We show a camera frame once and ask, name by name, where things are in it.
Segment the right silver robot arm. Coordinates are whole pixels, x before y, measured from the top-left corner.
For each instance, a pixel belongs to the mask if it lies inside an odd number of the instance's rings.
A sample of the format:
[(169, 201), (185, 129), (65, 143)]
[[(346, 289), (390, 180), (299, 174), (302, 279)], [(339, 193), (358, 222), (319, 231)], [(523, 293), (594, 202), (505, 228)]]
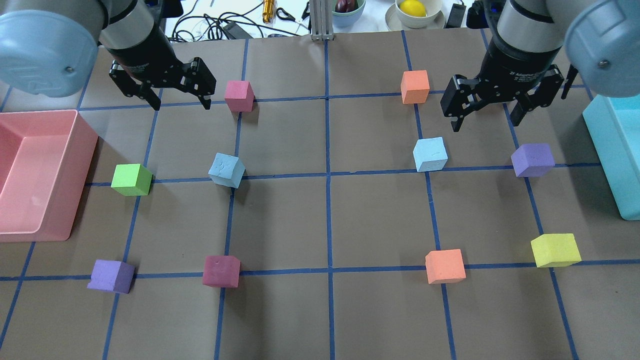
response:
[(518, 126), (528, 112), (566, 94), (576, 75), (597, 94), (639, 94), (637, 0), (483, 0), (491, 32), (478, 75), (453, 75), (440, 105), (454, 132), (489, 104), (514, 101)]

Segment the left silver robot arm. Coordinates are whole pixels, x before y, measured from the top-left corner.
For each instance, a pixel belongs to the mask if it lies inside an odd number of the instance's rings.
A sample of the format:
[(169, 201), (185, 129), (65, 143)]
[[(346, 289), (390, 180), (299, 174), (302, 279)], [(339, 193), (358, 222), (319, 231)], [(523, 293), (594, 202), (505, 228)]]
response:
[(124, 96), (159, 110), (155, 89), (176, 89), (211, 107), (215, 76), (199, 57), (176, 57), (143, 0), (3, 0), (0, 28), (1, 80), (19, 91), (50, 98), (80, 91), (102, 46)]

